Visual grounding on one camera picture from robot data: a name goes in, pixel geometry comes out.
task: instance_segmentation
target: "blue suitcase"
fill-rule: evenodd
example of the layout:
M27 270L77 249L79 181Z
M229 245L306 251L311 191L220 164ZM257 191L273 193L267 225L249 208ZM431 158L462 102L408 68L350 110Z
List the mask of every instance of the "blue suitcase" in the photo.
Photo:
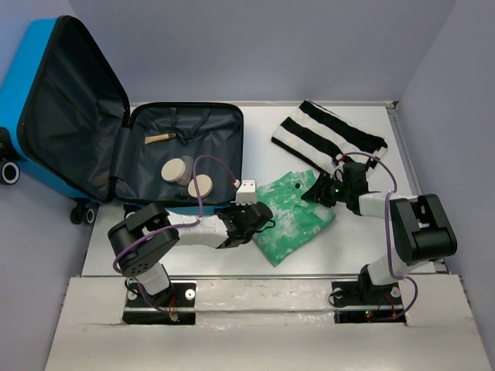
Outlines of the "blue suitcase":
M0 183L16 183L20 172L31 175L77 201L74 223L92 222L90 205L113 198L195 206L183 186L161 178L171 158L213 155L241 179L244 122L238 107L151 103L131 114L124 88L74 17L29 26L0 90L0 109ZM144 143L169 132L177 138ZM214 184L205 205L234 199L230 177L218 164L199 162L198 173Z

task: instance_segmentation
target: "white backdrop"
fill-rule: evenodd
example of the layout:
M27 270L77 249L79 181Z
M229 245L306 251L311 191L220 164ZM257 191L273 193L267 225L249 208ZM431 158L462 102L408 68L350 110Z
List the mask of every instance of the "white backdrop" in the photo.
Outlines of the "white backdrop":
M400 100L455 0L70 0L131 102Z

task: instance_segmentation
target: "black and white striped fabric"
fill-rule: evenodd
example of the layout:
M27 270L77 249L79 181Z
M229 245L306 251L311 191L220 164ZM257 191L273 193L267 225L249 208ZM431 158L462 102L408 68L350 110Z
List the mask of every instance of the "black and white striped fabric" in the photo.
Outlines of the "black and white striped fabric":
M387 152L383 138L356 129L331 111L305 100L293 111L271 137L271 141L320 171L332 172L342 154L367 152L382 158ZM350 156L345 161L363 162L367 175L377 162L364 156Z

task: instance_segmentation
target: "wooden stick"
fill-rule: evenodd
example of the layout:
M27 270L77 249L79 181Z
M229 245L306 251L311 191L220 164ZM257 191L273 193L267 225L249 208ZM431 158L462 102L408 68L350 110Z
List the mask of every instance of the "wooden stick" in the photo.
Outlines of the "wooden stick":
M156 141L168 141L169 139L175 138L176 136L177 136L176 133L172 133L172 134L160 134L160 135L153 135L152 137L146 137L145 145L149 143L154 143Z

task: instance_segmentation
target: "small white cube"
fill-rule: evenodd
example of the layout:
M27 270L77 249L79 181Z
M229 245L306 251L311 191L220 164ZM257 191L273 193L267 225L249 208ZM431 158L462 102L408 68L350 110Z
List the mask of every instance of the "small white cube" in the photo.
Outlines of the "small white cube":
M236 205L252 205L256 203L256 181L243 180L235 194Z

